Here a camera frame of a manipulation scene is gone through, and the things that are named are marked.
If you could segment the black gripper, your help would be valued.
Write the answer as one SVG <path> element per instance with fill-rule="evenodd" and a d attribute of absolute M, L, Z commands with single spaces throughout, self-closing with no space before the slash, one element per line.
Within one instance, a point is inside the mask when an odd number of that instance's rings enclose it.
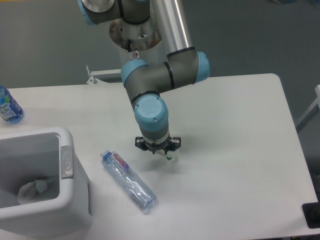
<path fill-rule="evenodd" d="M 180 137 L 168 137 L 165 141 L 161 143 L 149 143 L 142 136 L 137 136 L 135 138 L 135 146 L 142 151 L 150 151 L 155 154 L 156 151 L 163 151 L 165 154 L 168 152 L 175 152 L 181 147 Z"/>

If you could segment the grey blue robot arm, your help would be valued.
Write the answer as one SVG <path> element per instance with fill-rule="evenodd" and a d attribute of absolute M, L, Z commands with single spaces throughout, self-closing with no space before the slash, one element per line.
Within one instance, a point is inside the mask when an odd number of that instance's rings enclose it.
<path fill-rule="evenodd" d="M 128 54 L 120 77 L 134 111 L 143 151 L 174 152 L 169 111 L 161 93 L 193 85 L 210 75 L 205 53 L 196 51 L 180 0 L 80 0 L 89 25 L 110 22 L 112 41 Z"/>

